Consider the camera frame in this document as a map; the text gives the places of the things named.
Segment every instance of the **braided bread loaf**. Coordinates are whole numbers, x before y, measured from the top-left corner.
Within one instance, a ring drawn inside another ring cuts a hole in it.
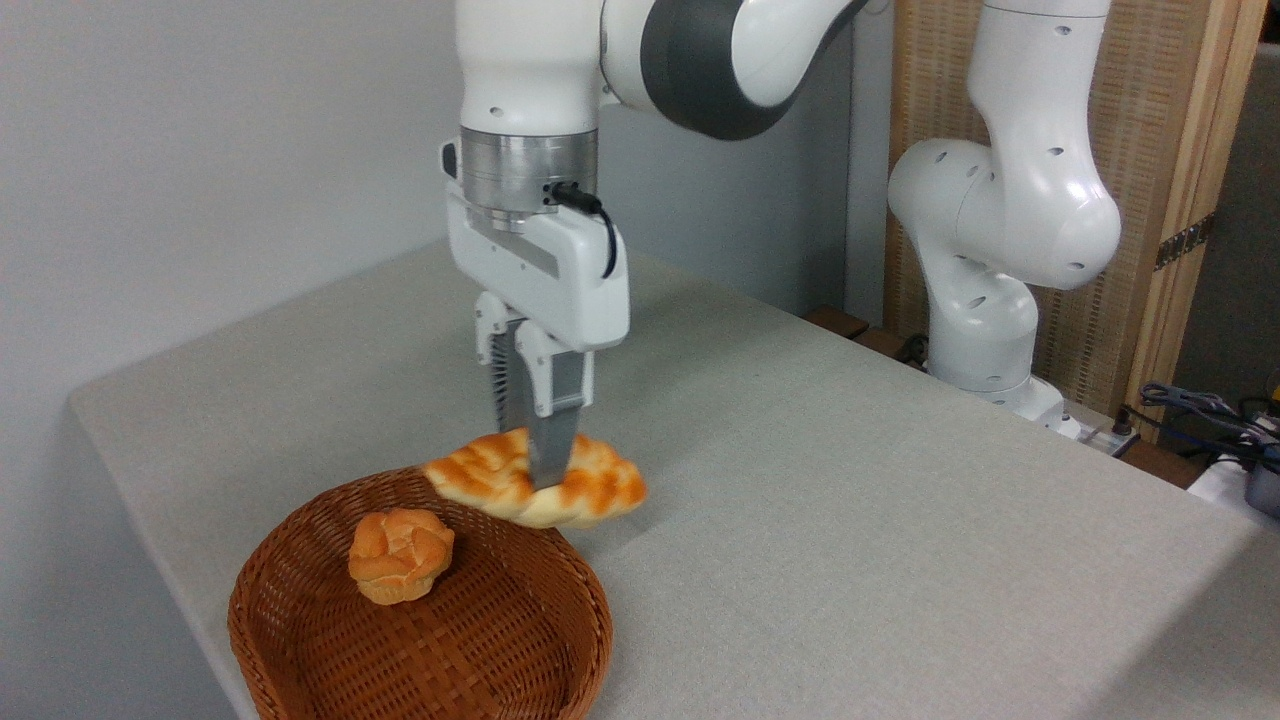
[[[530,528],[593,528],[635,510],[648,493],[634,462],[581,434],[564,479],[535,492],[525,428],[476,438],[422,471],[443,497]]]

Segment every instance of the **black cable bundle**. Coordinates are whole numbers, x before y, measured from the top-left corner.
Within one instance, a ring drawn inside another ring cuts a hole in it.
[[[1275,448],[1267,447],[1280,443],[1280,434],[1263,424],[1248,419],[1243,413],[1244,402],[1242,401],[1240,410],[1236,410],[1221,397],[1212,393],[1190,392],[1165,383],[1147,383],[1142,386],[1142,405],[1144,407],[1169,407],[1176,414],[1166,423],[1161,423],[1129,405],[1124,405],[1123,409],[1144,423],[1169,433],[1171,437],[1190,442],[1201,448],[1193,452],[1193,455],[1201,452],[1230,455],[1244,462],[1260,464],[1272,473],[1280,473],[1280,459],[1277,459]],[[1221,437],[1208,439],[1174,427],[1178,420],[1188,416],[1201,418],[1215,427],[1222,428],[1226,433]]]

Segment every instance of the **electrical cord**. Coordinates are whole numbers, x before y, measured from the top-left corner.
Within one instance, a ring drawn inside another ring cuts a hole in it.
[[[598,215],[604,220],[604,229],[609,233],[609,260],[604,264],[604,274],[600,277],[609,279],[618,264],[618,231],[613,227],[613,219],[604,211],[604,202],[579,188],[576,182],[558,182],[550,188],[550,193],[557,202],[581,210],[588,215]]]
[[[1172,407],[1184,414],[1194,414],[1219,428],[1248,436],[1258,443],[1280,441],[1280,436],[1244,418],[1213,393],[1192,392],[1165,383],[1147,383],[1142,386],[1140,395],[1142,404],[1147,407]]]
[[[1211,441],[1211,439],[1204,439],[1204,438],[1201,438],[1201,437],[1187,434],[1187,433],[1179,430],[1178,428],[1172,427],[1169,423],[1161,423],[1160,420],[1156,420],[1155,418],[1144,415],[1143,413],[1138,411],[1138,409],[1135,409],[1135,407],[1133,407],[1130,405],[1121,405],[1120,407],[1124,411],[1126,411],[1130,415],[1133,415],[1134,418],[1138,418],[1139,420],[1147,423],[1148,425],[1151,425],[1153,428],[1158,428],[1158,429],[1169,433],[1172,437],[1176,437],[1179,439],[1190,442],[1193,445],[1197,445],[1197,446],[1203,447],[1203,448],[1206,448],[1208,451],[1212,451],[1212,452],[1217,452],[1220,455],[1231,455],[1231,456],[1234,456],[1234,457],[1236,457],[1239,460],[1243,460],[1243,461],[1257,462],[1257,464],[1261,464],[1263,468],[1271,470],[1272,473],[1280,473],[1280,461],[1276,460],[1276,456],[1274,455],[1274,451],[1268,452],[1267,448],[1263,447],[1265,443],[1260,443],[1260,442],[1257,442],[1253,438],[1249,438],[1249,439],[1238,439],[1238,441],[1231,442],[1231,443],[1215,442],[1215,441]],[[1184,416],[1185,416],[1185,414],[1184,415],[1179,415],[1179,418],[1184,418]]]

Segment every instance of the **white wall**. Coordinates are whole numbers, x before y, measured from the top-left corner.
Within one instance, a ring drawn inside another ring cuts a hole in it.
[[[0,6],[0,717],[229,716],[65,398],[440,238],[451,36],[443,0]],[[611,110],[632,247],[838,304],[841,42],[741,146]]]

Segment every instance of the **brown bun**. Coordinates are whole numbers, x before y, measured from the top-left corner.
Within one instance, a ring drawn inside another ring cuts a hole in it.
[[[453,530],[430,510],[370,512],[356,525],[347,571],[378,605],[426,594],[453,561]]]

